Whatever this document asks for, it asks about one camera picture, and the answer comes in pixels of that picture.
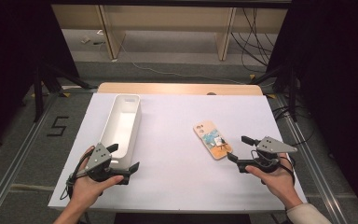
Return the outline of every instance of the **white container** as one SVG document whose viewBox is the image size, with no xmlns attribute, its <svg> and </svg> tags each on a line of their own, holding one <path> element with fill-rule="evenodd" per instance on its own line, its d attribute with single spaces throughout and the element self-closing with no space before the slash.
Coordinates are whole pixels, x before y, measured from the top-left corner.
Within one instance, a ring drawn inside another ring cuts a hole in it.
<svg viewBox="0 0 358 224">
<path fill-rule="evenodd" d="M 105 147 L 118 144 L 118 150 L 111 153 L 110 167 L 125 170 L 131 166 L 141 115 L 141 99 L 138 95 L 116 96 L 100 141 Z"/>
</svg>

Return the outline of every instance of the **white sleeve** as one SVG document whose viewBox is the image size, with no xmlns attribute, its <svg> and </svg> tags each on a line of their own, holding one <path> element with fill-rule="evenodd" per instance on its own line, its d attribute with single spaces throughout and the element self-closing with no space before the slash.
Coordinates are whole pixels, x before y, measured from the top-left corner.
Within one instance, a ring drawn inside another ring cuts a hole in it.
<svg viewBox="0 0 358 224">
<path fill-rule="evenodd" d="M 294 224 L 330 223 L 330 221 L 310 203 L 302 203 L 287 210 L 287 216 Z"/>
</svg>

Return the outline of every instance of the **orange phone case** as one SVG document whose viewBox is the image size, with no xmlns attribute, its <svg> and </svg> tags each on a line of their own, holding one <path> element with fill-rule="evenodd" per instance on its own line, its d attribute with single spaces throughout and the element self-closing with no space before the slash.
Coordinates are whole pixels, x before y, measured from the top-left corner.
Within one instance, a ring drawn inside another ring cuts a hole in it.
<svg viewBox="0 0 358 224">
<path fill-rule="evenodd" d="M 215 160 L 220 160 L 224 158 L 228 152 L 232 152 L 231 145 L 210 120 L 196 124 L 193 130 Z"/>
</svg>

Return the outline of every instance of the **hand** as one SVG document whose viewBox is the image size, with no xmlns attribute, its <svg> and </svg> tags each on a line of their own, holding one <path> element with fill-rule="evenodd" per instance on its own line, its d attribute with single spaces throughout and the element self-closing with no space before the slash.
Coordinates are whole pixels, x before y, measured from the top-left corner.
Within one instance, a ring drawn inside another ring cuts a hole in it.
<svg viewBox="0 0 358 224">
<path fill-rule="evenodd" d="M 94 147 L 90 147 L 85 154 L 93 149 Z M 86 158 L 80 165 L 79 170 L 83 170 L 88 161 L 89 158 Z M 97 201 L 98 197 L 105 189 L 119 183 L 123 178 L 124 176 L 122 175 L 116 175 L 104 182 L 96 182 L 87 175 L 78 178 L 74 185 L 71 201 L 54 223 L 77 223 L 81 215 Z"/>
<path fill-rule="evenodd" d="M 283 153 L 279 156 L 286 158 L 286 154 Z M 281 165 L 292 170 L 290 162 L 285 159 L 281 159 Z M 302 204 L 295 190 L 292 176 L 283 168 L 278 168 L 269 174 L 251 165 L 246 166 L 245 169 L 250 174 L 259 177 L 267 185 L 269 191 L 281 200 L 286 209 Z"/>
</svg>

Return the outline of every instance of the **black cable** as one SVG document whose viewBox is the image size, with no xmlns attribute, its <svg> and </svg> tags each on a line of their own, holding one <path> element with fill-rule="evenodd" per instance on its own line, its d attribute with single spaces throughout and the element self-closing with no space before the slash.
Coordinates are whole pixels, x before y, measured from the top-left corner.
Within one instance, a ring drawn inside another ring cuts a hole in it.
<svg viewBox="0 0 358 224">
<path fill-rule="evenodd" d="M 249 27 L 251 28 L 251 33 L 253 33 L 254 36 L 255 36 L 255 39 L 256 39 L 256 42 L 257 42 L 257 48 L 258 48 L 258 50 L 260 52 L 260 56 L 262 57 L 264 63 L 267 64 L 266 61 L 264 60 L 263 54 L 261 53 L 261 50 L 260 50 L 260 48 L 261 48 L 264 51 L 264 48 L 261 45 L 260 40 L 258 39 L 258 36 L 257 36 L 257 33 L 256 33 L 255 19 L 256 19 L 256 16 L 257 16 L 257 9 L 254 8 L 254 22 L 253 22 L 253 24 L 251 24 L 251 22 L 249 21 L 249 18 L 246 15 L 246 12 L 245 12 L 244 8 L 242 8 L 242 12 L 243 12 L 243 15 L 245 16 L 246 20 L 248 21 Z"/>
<path fill-rule="evenodd" d="M 254 70 L 252 68 L 249 68 L 245 65 L 245 63 L 243 62 L 243 50 L 242 50 L 242 55 L 241 55 L 241 62 L 242 62 L 242 66 L 248 70 L 248 71 L 251 71 L 251 72 L 257 72 L 257 73 L 265 73 L 266 71 L 257 71 L 257 70 Z"/>
<path fill-rule="evenodd" d="M 249 45 L 250 47 L 253 47 L 253 48 L 255 48 L 255 49 L 258 49 L 258 48 L 259 48 L 258 46 L 249 43 L 248 40 L 245 40 L 245 39 L 242 37 L 241 33 L 237 33 L 237 34 L 240 36 L 241 40 L 243 40 L 243 42 L 246 43 L 246 45 Z M 272 52 L 272 50 L 270 50 L 270 49 L 264 49 L 264 50 L 267 51 L 267 52 Z"/>
<path fill-rule="evenodd" d="M 81 165 L 81 163 L 83 163 L 83 161 L 84 161 L 86 158 L 88 158 L 88 157 L 91 156 L 91 154 L 92 154 L 93 151 L 94 151 L 94 149 L 92 149 L 91 151 L 87 152 L 87 153 L 84 154 L 84 156 L 80 159 L 80 161 L 79 161 L 79 163 L 77 164 L 77 166 L 76 166 L 74 172 L 73 172 L 72 175 L 68 178 L 68 180 L 66 180 L 66 188 L 63 190 L 63 193 L 62 193 L 62 195 L 61 195 L 61 197 L 60 197 L 60 200 L 63 200 L 63 199 L 65 199 L 65 198 L 68 197 L 68 196 L 69 196 L 69 198 L 72 197 L 72 193 L 73 193 L 73 190 L 74 190 L 74 184 L 75 184 L 75 182 L 76 182 L 76 180 L 77 180 L 76 174 L 77 174 L 77 172 L 78 172 L 78 170 L 79 170 L 79 168 L 80 168 L 80 165 Z"/>
<path fill-rule="evenodd" d="M 261 64 L 263 64 L 263 65 L 265 65 L 265 66 L 267 66 L 266 63 L 261 62 L 261 61 L 260 61 L 258 58 L 256 58 L 249 50 L 247 50 L 246 48 L 244 48 L 244 47 L 240 44 L 240 42 L 237 40 L 237 38 L 234 36 L 234 34 L 231 33 L 231 35 L 232 35 L 232 37 L 234 38 L 235 42 L 237 42 L 237 44 L 241 47 L 242 50 L 244 50 L 247 54 L 249 54 L 249 56 L 251 56 L 251 57 L 252 57 L 253 59 L 255 59 L 256 61 L 260 62 Z"/>
<path fill-rule="evenodd" d="M 275 111 L 280 110 L 280 109 L 285 109 L 285 108 L 287 108 L 287 107 L 289 107 L 289 106 L 288 106 L 288 105 L 284 105 L 284 106 L 275 108 L 275 109 L 272 110 L 272 113 L 274 113 Z"/>
<path fill-rule="evenodd" d="M 315 133 L 315 128 L 312 128 L 312 132 L 310 133 L 310 136 L 309 136 L 307 139 L 305 139 L 305 140 L 303 140 L 303 141 L 301 141 L 301 142 L 299 142 L 299 143 L 295 143 L 295 144 L 293 144 L 293 145 L 291 145 L 291 146 L 292 146 L 292 147 L 295 147 L 295 146 L 298 146 L 298 145 L 301 145 L 301 144 L 303 144 L 303 143 L 308 142 L 308 141 L 312 138 L 312 136 L 313 136 L 314 133 Z"/>
<path fill-rule="evenodd" d="M 292 162 L 292 167 L 293 169 L 296 167 L 296 160 L 295 158 L 293 158 L 290 154 L 288 154 L 289 158 L 290 158 L 290 161 Z"/>
<path fill-rule="evenodd" d="M 274 219 L 274 222 L 275 224 L 280 224 L 281 222 L 278 221 L 278 219 L 273 215 L 273 214 L 270 214 L 272 219 Z"/>
<path fill-rule="evenodd" d="M 267 38 L 267 40 L 269 41 L 269 43 L 271 44 L 272 47 L 275 47 L 274 44 L 272 44 L 272 41 L 269 39 L 269 36 L 267 34 L 264 34 Z"/>
<path fill-rule="evenodd" d="M 283 118 L 282 115 L 290 110 L 289 107 L 285 108 L 281 113 L 278 114 L 278 116 L 275 117 L 275 121 L 278 121 L 278 119 Z"/>
<path fill-rule="evenodd" d="M 257 156 L 259 158 L 262 158 L 264 161 L 268 161 L 269 162 L 269 165 L 264 165 L 263 163 L 257 161 L 255 159 L 255 155 L 254 155 L 254 152 L 257 154 Z M 252 159 L 255 161 L 255 163 L 257 163 L 259 166 L 261 167 L 264 167 L 264 168 L 269 168 L 273 165 L 275 165 L 276 163 L 274 163 L 274 160 L 271 160 L 271 159 L 268 159 L 267 157 L 265 157 L 262 153 L 260 153 L 258 150 L 252 150 L 251 151 L 251 155 L 252 155 Z"/>
</svg>

